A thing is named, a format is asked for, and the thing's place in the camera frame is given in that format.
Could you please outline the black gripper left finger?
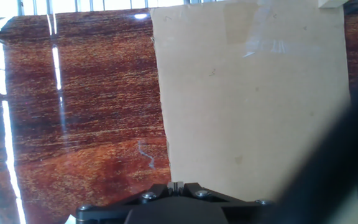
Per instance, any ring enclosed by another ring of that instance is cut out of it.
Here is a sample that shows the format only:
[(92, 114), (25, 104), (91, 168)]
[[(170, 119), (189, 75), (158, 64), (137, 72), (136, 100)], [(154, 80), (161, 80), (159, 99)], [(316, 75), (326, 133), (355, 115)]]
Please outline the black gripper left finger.
[(173, 196), (176, 183), (153, 184), (148, 190), (141, 191), (118, 202), (105, 206), (80, 205), (76, 209), (76, 224), (125, 223), (130, 212), (147, 203)]

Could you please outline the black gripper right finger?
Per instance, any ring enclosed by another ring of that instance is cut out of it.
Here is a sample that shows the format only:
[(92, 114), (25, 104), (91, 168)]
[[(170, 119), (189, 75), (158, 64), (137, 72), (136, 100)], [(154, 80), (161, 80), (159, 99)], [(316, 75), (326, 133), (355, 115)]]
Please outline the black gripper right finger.
[(244, 201), (232, 196), (207, 189), (199, 183), (176, 183), (176, 195), (217, 205), (228, 223), (257, 223), (275, 205), (267, 199)]

